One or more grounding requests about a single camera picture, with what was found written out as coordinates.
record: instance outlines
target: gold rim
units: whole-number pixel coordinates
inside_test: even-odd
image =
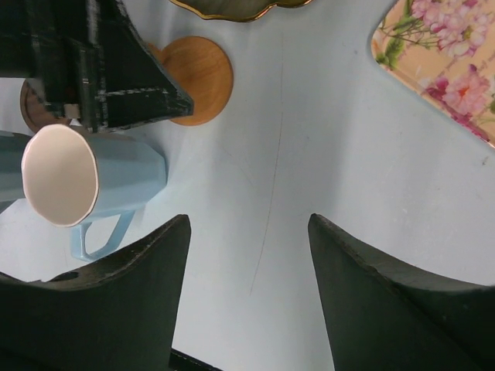
[[[261,10],[258,14],[255,14],[255,15],[253,15],[251,17],[247,17],[247,18],[230,18],[230,17],[226,17],[225,15],[221,15],[221,14],[209,14],[209,15],[208,14],[203,14],[198,9],[193,8],[190,5],[184,4],[180,0],[170,0],[170,1],[172,3],[174,3],[175,5],[180,6],[181,8],[187,9],[187,10],[195,13],[196,15],[198,15],[199,17],[201,17],[202,19],[206,19],[206,20],[209,20],[209,19],[221,19],[221,20],[224,20],[224,21],[232,21],[232,22],[253,22],[253,21],[257,20],[257,19],[260,19],[263,15],[265,15],[266,13],[268,13],[270,11],[270,9],[274,8],[275,6],[278,6],[280,8],[294,9],[294,8],[300,8],[300,7],[304,6],[304,5],[307,5],[312,0],[303,0],[303,1],[301,1],[301,3],[295,4],[295,5],[284,4],[283,2],[274,2],[274,3],[270,4],[270,5],[267,5],[267,7],[265,9]]]

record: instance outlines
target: gold-rimmed dish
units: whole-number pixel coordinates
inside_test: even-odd
[[[252,22],[275,6],[298,8],[312,0],[170,0],[196,13],[203,19],[223,19],[232,22]]]

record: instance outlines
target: table surface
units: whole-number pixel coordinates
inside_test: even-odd
[[[178,213],[193,226],[175,348],[226,371],[333,369],[311,213],[429,271],[495,282],[494,151],[373,61],[370,35],[391,0],[314,0],[248,24],[165,0],[126,4],[146,41],[208,37],[235,71],[209,124],[130,131],[166,156],[169,184],[123,245]],[[0,84],[0,128],[27,132],[22,81]],[[89,244],[114,222],[93,226]],[[68,240],[19,200],[0,215],[0,271],[30,281],[79,267]]]

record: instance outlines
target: mug handle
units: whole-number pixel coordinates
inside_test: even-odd
[[[91,254],[86,251],[86,233],[92,223],[82,223],[72,227],[70,231],[70,254],[76,259],[92,262],[113,253],[124,239],[134,214],[135,211],[122,213],[105,246]]]

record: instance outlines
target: cup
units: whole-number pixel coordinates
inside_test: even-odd
[[[116,251],[135,211],[166,184],[165,159],[146,143],[121,134],[89,134],[54,124],[42,128],[22,157],[24,193],[55,226],[70,227],[73,257],[95,261]],[[97,220],[120,215],[108,242],[87,252]]]
[[[0,131],[0,203],[24,198],[21,161],[29,139],[27,135]]]

